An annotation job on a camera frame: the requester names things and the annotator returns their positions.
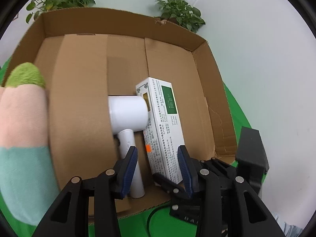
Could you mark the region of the white green medicine box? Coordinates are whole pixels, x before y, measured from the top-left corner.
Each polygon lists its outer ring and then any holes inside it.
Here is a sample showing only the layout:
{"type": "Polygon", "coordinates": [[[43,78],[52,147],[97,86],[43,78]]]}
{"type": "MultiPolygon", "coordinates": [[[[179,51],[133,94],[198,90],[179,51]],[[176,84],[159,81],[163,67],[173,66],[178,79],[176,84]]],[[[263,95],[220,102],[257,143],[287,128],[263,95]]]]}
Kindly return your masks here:
{"type": "Polygon", "coordinates": [[[182,175],[177,150],[185,142],[172,84],[149,77],[136,86],[136,93],[147,104],[144,141],[151,172],[178,184],[182,175]]]}

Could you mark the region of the white hair dryer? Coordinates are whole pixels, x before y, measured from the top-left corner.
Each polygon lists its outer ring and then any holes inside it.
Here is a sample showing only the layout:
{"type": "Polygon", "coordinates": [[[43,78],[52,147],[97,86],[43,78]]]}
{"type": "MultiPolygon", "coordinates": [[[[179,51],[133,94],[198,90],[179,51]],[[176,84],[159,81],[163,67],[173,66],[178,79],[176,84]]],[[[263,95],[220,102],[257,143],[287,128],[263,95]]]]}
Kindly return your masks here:
{"type": "Polygon", "coordinates": [[[145,190],[134,134],[146,128],[146,102],[140,96],[109,96],[108,108],[111,130],[119,140],[120,157],[123,162],[117,174],[116,193],[120,198],[127,194],[132,198],[142,198],[145,190]]]}

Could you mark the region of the light blue jacket sleeve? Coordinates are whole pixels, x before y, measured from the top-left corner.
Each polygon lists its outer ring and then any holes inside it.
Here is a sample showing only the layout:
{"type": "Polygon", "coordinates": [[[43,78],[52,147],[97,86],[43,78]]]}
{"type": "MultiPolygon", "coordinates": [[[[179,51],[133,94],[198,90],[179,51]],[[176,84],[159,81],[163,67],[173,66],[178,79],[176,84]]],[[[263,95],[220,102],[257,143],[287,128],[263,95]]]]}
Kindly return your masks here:
{"type": "Polygon", "coordinates": [[[298,226],[287,224],[277,213],[272,212],[274,219],[277,221],[279,227],[282,229],[286,237],[298,237],[303,229],[298,226]]]}

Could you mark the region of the teal pink plush toy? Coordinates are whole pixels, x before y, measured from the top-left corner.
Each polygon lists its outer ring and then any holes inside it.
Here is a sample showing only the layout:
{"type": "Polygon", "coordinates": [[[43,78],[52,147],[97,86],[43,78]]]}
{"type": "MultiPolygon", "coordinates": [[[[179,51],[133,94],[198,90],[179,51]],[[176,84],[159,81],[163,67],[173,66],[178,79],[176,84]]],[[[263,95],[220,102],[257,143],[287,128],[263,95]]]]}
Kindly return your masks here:
{"type": "Polygon", "coordinates": [[[22,63],[1,87],[1,195],[12,216],[36,226],[58,194],[46,84],[34,64],[22,63]]]}

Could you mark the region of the large open cardboard box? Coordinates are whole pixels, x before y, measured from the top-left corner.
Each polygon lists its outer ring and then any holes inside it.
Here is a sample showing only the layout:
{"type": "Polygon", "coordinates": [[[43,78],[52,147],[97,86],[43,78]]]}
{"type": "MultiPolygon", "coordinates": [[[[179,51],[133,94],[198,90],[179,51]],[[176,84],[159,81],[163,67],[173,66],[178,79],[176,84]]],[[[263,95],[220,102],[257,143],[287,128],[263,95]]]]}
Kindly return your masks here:
{"type": "Polygon", "coordinates": [[[76,8],[43,13],[5,71],[32,63],[48,101],[49,150],[59,192],[74,176],[98,176],[119,157],[109,96],[133,96],[147,78],[170,82],[193,158],[231,162],[235,130],[207,41],[170,22],[130,12],[76,8]]]}

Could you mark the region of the right potted green plant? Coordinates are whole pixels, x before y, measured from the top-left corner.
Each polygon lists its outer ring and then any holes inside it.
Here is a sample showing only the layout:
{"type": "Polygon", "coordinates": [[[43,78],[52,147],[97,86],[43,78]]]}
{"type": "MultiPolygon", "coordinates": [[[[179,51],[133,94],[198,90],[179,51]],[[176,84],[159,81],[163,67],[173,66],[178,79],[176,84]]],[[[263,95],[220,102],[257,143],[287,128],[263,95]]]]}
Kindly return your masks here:
{"type": "Polygon", "coordinates": [[[160,20],[166,20],[196,33],[206,22],[201,17],[201,11],[190,5],[186,0],[155,0],[161,15],[160,20]]]}

